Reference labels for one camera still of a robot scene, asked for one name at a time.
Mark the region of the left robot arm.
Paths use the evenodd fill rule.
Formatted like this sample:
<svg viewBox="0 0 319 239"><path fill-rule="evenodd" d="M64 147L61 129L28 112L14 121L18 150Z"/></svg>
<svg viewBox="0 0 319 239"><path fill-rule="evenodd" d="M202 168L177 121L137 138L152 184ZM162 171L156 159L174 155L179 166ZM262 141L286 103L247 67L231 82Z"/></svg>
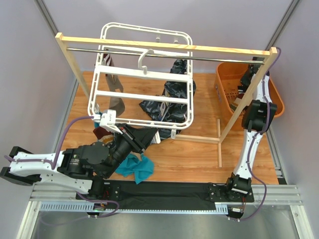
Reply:
<svg viewBox="0 0 319 239"><path fill-rule="evenodd" d="M12 148L0 176L13 184L33 186L49 184L76 191L86 198L106 197L108 179L131 153L143 153L158 130L152 127L120 126L113 141L101 141L69 148L58 153L33 154L21 147Z"/></svg>

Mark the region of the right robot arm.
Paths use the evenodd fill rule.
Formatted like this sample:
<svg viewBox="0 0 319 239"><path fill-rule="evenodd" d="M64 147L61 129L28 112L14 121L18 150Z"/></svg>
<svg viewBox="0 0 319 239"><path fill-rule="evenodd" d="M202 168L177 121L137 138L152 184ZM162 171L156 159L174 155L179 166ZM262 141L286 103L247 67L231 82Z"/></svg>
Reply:
<svg viewBox="0 0 319 239"><path fill-rule="evenodd" d="M266 72L243 115L243 147L237 166L226 182L226 197L232 201L241 200L252 194L251 184L255 177L252 169L257 149L278 108L271 99L269 81L270 72Z"/></svg>

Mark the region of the beige maroon-cuffed sock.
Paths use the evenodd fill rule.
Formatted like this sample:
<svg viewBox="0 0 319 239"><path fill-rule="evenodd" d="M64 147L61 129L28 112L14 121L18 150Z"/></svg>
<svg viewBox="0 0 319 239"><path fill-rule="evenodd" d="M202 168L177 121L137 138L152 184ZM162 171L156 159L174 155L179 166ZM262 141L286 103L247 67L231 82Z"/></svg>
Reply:
<svg viewBox="0 0 319 239"><path fill-rule="evenodd" d="M103 66L115 66L111 55L108 53L98 53L97 62ZM119 90L120 93L124 92L124 87L120 82L118 75L105 74L105 78L111 92L115 92L116 90ZM116 116L119 117L125 111L124 101L121 98L111 97L109 109L115 110Z"/></svg>
<svg viewBox="0 0 319 239"><path fill-rule="evenodd" d="M95 134L96 138L98 141L103 142L105 144L107 143L111 143L114 140L114 136L113 133L110 131L107 131L106 129L102 128L102 127L96 127L93 130L93 133ZM142 157L134 152L131 152L128 157L131 157L133 160L137 160L137 161L141 161Z"/></svg>

